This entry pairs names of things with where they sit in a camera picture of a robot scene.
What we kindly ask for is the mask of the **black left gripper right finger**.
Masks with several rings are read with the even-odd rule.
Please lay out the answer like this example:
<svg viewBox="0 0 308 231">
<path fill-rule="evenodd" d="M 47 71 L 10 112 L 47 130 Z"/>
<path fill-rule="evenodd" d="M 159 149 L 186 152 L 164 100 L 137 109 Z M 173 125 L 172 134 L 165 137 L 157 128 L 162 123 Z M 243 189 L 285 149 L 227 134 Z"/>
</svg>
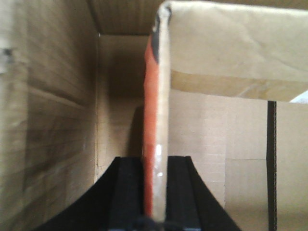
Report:
<svg viewBox="0 0 308 231">
<path fill-rule="evenodd" d="M 166 231 L 239 231 L 196 170 L 191 157 L 168 158 Z"/>
</svg>

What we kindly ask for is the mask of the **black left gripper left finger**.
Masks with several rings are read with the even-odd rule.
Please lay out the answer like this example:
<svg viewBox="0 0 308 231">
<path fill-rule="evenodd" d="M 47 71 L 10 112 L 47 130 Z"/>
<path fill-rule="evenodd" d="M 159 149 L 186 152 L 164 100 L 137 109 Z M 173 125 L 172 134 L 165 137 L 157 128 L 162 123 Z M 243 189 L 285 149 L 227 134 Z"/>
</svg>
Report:
<svg viewBox="0 0 308 231">
<path fill-rule="evenodd" d="M 143 168 L 138 157 L 116 157 L 79 199 L 38 231 L 134 231 L 143 215 Z"/>
</svg>

